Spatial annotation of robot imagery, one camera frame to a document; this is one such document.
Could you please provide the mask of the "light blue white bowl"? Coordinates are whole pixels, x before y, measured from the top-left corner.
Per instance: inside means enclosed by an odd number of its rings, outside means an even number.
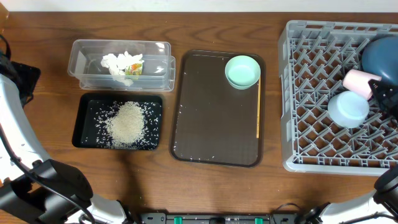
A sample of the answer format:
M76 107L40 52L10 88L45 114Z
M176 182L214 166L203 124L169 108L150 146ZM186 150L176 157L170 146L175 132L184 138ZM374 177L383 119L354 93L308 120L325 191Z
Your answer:
M363 124L369 113L369 103L352 91L335 95L328 102L331 120L344 128L357 128Z

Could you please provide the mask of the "wooden chopstick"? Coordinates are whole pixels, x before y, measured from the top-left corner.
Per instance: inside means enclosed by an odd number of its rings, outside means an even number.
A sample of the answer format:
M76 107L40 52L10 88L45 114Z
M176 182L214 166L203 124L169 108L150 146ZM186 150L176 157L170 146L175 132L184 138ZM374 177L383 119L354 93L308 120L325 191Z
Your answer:
M260 117L261 117L261 78L258 79L257 88L257 120L256 120L256 138L259 139Z

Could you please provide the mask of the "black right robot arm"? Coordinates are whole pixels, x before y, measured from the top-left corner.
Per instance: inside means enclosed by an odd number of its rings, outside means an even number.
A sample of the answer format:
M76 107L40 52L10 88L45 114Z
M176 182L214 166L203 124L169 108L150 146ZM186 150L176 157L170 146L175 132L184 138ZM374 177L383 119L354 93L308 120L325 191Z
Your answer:
M397 86L371 80L369 87L378 106L397 118ZM295 223L397 223L397 166L381 175L374 190L343 203L325 203L298 216Z

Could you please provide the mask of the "green orange snack wrapper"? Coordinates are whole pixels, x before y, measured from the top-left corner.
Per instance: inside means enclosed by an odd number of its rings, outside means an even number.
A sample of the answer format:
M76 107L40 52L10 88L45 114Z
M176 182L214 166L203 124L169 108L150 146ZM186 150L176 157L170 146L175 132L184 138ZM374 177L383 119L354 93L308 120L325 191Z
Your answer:
M126 75L139 76L142 74L143 65L141 63L134 63L125 68L124 72Z

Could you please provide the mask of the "pink cup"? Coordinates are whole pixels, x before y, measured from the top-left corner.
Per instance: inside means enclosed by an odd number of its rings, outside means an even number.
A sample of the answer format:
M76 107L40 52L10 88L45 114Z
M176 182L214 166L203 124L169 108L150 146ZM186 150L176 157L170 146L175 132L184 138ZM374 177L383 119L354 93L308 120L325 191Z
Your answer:
M351 69L343 79L343 86L349 91L369 100L373 94L368 82L370 80L381 81L381 79L382 77L380 76Z

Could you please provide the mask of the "mint green bowl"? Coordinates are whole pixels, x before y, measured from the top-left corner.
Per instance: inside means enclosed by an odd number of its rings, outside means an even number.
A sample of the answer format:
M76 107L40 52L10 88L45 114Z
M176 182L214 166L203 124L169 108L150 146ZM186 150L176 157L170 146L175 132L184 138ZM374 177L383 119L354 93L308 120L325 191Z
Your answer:
M238 55L227 62L224 73L232 87L245 90L258 82L261 67L252 57Z

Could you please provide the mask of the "white tissue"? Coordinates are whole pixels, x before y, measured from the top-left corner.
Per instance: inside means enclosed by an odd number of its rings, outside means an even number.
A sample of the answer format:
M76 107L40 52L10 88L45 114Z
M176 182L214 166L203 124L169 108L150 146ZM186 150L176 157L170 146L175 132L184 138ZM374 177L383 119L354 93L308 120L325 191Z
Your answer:
M125 70L125 68L134 63L143 65L143 55L130 55L127 51L116 56L115 54L107 54L101 60L101 66L110 70Z
M125 86L131 86L134 83L130 78L126 77L123 70L110 70L110 73L114 81L123 83Z

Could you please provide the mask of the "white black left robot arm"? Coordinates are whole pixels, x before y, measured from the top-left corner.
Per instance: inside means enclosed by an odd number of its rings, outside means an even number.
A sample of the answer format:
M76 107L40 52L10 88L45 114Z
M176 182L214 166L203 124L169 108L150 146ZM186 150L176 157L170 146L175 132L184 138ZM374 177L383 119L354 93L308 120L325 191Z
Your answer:
M39 77L38 68L11 60L10 46L1 52L1 210L27 223L140 223L42 147L23 110Z

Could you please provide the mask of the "white rice pile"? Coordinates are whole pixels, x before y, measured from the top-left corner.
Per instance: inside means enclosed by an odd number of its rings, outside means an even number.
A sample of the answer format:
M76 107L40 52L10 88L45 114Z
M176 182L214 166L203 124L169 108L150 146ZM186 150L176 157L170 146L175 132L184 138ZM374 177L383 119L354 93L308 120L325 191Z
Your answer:
M152 151L159 145L162 105L113 101L94 113L95 146Z

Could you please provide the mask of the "dark blue plate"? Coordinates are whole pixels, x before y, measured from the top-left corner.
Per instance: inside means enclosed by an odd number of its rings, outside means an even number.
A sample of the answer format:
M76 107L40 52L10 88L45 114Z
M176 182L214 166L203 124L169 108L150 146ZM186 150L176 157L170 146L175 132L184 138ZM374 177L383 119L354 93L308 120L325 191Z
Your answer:
M364 72L382 77L384 83L397 85L397 37L371 42L364 49L361 63Z

